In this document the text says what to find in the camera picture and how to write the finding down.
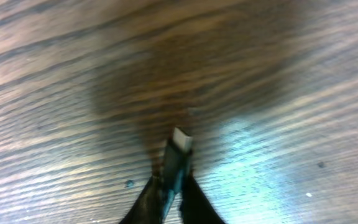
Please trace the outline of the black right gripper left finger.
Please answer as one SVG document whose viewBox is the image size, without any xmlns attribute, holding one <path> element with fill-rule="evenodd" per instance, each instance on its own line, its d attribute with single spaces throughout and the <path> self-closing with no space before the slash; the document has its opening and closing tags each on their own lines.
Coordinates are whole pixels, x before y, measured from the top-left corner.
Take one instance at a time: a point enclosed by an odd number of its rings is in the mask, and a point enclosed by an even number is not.
<svg viewBox="0 0 358 224">
<path fill-rule="evenodd" d="M 152 176 L 119 224 L 161 224 L 162 207 L 161 181 Z"/>
</svg>

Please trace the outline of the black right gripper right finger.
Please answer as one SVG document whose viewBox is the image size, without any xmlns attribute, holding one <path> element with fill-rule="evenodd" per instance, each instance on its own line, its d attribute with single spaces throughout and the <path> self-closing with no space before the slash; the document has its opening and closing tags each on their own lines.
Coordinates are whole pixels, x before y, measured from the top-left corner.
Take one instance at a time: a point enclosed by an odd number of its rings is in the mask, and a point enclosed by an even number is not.
<svg viewBox="0 0 358 224">
<path fill-rule="evenodd" d="M 180 205 L 184 224 L 225 224 L 193 176 L 188 176 L 182 187 Z"/>
</svg>

